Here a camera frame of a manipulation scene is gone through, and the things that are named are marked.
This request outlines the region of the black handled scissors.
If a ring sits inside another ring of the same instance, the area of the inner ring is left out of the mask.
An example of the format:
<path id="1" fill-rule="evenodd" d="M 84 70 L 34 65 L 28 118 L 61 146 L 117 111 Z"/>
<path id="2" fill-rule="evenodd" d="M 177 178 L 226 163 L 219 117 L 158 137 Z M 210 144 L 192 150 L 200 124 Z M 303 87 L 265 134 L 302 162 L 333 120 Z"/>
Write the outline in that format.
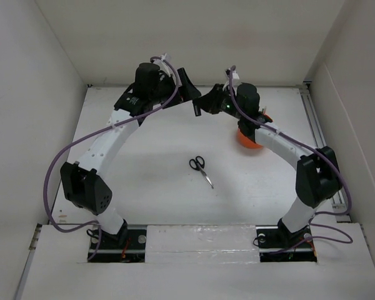
<path id="1" fill-rule="evenodd" d="M 196 156 L 195 158 L 190 159 L 189 160 L 189 165 L 190 165 L 190 167 L 193 170 L 200 172 L 202 174 L 203 178 L 209 184 L 209 186 L 212 189 L 214 188 L 214 185 L 213 185 L 212 181 L 210 180 L 209 176 L 207 175 L 207 173 L 204 170 L 204 168 L 205 168 L 205 160 L 204 160 L 203 157 Z"/>

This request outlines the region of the blue capped black highlighter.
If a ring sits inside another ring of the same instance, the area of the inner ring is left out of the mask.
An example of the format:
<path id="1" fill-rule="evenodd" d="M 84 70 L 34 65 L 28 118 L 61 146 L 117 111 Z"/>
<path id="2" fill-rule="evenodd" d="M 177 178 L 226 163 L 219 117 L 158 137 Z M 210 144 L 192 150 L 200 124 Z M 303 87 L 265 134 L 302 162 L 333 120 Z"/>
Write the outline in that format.
<path id="1" fill-rule="evenodd" d="M 194 114 L 196 117 L 201 116 L 201 108 L 199 107 L 199 104 L 196 100 L 192 102 L 193 108 L 194 108 Z"/>

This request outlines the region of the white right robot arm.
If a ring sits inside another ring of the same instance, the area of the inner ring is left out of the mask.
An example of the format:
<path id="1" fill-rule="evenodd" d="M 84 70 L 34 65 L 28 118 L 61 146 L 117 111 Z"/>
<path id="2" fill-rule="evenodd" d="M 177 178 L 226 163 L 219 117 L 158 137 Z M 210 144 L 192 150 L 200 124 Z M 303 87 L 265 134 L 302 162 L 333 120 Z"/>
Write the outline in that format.
<path id="1" fill-rule="evenodd" d="M 289 211 L 278 221 L 276 238 L 283 246 L 291 246 L 299 239 L 318 207 L 332 198 L 342 183 L 336 156 L 330 147 L 313 149 L 283 137 L 273 120 L 259 108 L 257 88 L 240 84 L 235 91 L 216 84 L 207 93 L 193 94 L 193 107 L 199 116 L 224 112 L 238 120 L 239 132 L 250 141 L 271 150 L 296 171 L 296 199 Z"/>

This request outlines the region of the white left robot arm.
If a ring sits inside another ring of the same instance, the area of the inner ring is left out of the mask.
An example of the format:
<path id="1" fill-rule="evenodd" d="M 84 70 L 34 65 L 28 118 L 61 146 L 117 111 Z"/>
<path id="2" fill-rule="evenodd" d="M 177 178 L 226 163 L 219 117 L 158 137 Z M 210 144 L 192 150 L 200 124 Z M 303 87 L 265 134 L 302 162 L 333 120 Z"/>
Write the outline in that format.
<path id="1" fill-rule="evenodd" d="M 201 96 L 184 68 L 177 75 L 179 81 L 175 82 L 159 61 L 142 62 L 134 82 L 114 105 L 110 130 L 100 134 L 74 163 L 65 162 L 60 169 L 64 197 L 96 216 L 106 242 L 114 248 L 125 244 L 128 224 L 112 204 L 113 192 L 104 178 L 121 146 L 155 105 L 169 108 Z"/>

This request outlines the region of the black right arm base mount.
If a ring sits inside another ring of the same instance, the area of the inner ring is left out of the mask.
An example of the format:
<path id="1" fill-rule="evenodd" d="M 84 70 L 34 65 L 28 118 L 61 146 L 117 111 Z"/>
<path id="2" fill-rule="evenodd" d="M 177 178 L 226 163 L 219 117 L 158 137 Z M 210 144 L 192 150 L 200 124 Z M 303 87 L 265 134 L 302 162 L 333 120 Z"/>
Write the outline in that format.
<path id="1" fill-rule="evenodd" d="M 284 232 L 278 226 L 256 226 L 253 245 L 259 249 L 261 263 L 291 263 L 318 261 L 308 226 L 297 233 Z"/>

